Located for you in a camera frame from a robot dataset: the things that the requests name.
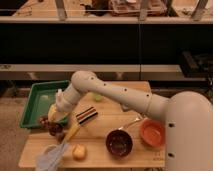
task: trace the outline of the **green tray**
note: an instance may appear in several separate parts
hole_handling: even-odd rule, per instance
[[[39,128],[38,119],[40,116],[48,114],[50,106],[55,103],[55,94],[58,89],[66,89],[69,83],[66,80],[33,84],[20,121],[20,127]],[[67,124],[67,122],[68,118],[64,118],[59,123]]]

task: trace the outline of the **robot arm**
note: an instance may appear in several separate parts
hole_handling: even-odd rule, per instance
[[[89,91],[100,93],[166,126],[166,171],[213,170],[213,107],[202,95],[182,92],[168,99],[115,86],[94,73],[78,71],[56,96],[58,111],[70,112]]]
[[[59,111],[69,112],[82,96],[87,92],[96,92],[115,100],[141,114],[148,114],[150,118],[165,122],[165,109],[168,98],[152,93],[134,90],[122,86],[105,83],[94,73],[78,71],[72,76],[72,84],[63,93],[62,105],[56,98],[56,107]]]

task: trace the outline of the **brush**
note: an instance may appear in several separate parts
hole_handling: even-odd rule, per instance
[[[72,138],[78,132],[78,130],[83,124],[93,119],[97,115],[98,115],[98,112],[95,110],[94,107],[90,107],[86,109],[85,111],[75,115],[75,117],[72,119],[71,127],[66,133],[62,143],[68,142],[70,138]]]

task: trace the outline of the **red bowl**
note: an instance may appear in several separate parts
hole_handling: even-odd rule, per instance
[[[165,145],[165,126],[152,119],[144,119],[140,125],[140,136],[142,140],[154,148]]]

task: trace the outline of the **wooden table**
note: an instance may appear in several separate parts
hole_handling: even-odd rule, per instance
[[[148,82],[114,82],[114,84],[150,91]],[[142,143],[139,137],[139,124],[136,123],[126,131],[133,139],[131,153],[120,159],[113,158],[106,149],[106,135],[120,126],[134,120],[137,113],[134,111],[123,112],[120,105],[106,97],[101,102],[93,100],[93,94],[88,93],[74,110],[79,113],[86,108],[95,107],[99,115],[86,125],[71,139],[71,146],[65,152],[61,168],[142,168],[164,167],[164,149],[154,150]],[[36,157],[50,144],[56,144],[54,137],[49,133],[33,133],[28,137],[23,149],[19,166],[21,168],[34,168]],[[87,147],[87,157],[79,162],[72,158],[72,149],[75,144]]]

